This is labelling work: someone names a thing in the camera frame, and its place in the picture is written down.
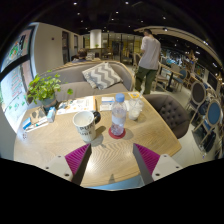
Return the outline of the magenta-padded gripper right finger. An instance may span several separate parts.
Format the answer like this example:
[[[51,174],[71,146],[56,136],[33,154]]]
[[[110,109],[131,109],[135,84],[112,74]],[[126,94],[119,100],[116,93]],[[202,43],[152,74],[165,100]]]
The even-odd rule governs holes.
[[[136,143],[133,144],[133,154],[145,185],[182,169],[168,154],[159,155]]]

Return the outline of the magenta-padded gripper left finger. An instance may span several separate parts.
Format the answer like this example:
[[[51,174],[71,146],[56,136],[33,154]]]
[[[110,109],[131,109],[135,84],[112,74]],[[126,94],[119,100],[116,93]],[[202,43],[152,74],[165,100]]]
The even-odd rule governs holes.
[[[80,185],[92,153],[91,145],[83,145],[66,156],[54,157],[44,169],[65,180]]]

